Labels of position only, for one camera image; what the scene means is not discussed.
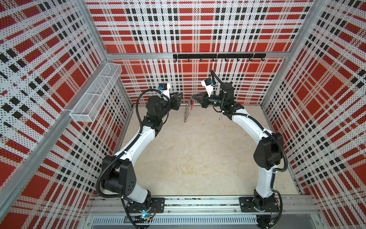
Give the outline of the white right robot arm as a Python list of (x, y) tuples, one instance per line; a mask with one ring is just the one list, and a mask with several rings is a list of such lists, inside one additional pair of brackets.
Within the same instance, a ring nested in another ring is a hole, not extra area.
[(254, 161), (258, 166), (258, 182), (254, 189), (252, 206), (256, 211), (265, 212), (276, 203), (274, 181), (278, 172), (288, 169), (288, 160), (284, 152), (283, 137), (262, 126), (252, 117), (234, 97), (232, 83), (221, 83), (219, 94), (214, 93), (213, 80), (201, 82), (205, 92), (194, 94), (192, 99), (203, 108), (213, 106), (231, 121), (238, 124), (256, 143)]

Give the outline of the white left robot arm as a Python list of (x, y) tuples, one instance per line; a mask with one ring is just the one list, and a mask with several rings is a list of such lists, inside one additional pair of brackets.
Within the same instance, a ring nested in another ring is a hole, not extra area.
[(134, 164), (161, 131), (171, 110), (178, 110), (182, 93), (158, 91), (147, 100), (146, 116), (138, 117), (139, 131), (133, 139), (113, 156), (102, 160), (102, 171), (96, 181), (96, 191), (103, 198), (121, 198), (134, 204), (138, 211), (147, 212), (152, 205), (151, 192), (137, 184)]

